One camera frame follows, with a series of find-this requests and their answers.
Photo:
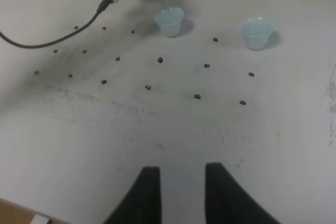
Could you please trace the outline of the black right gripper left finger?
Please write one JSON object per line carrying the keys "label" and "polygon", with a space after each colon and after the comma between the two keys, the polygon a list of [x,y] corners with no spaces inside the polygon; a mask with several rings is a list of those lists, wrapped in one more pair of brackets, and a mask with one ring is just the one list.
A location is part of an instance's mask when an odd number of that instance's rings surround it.
{"label": "black right gripper left finger", "polygon": [[105,223],[161,223],[161,181],[158,167],[146,166],[141,169],[131,189]]}

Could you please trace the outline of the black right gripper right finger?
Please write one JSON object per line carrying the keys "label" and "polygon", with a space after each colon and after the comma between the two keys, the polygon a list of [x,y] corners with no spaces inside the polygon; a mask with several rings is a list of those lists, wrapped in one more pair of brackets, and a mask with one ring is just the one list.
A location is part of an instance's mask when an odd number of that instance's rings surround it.
{"label": "black right gripper right finger", "polygon": [[205,166],[206,223],[278,223],[221,163]]}

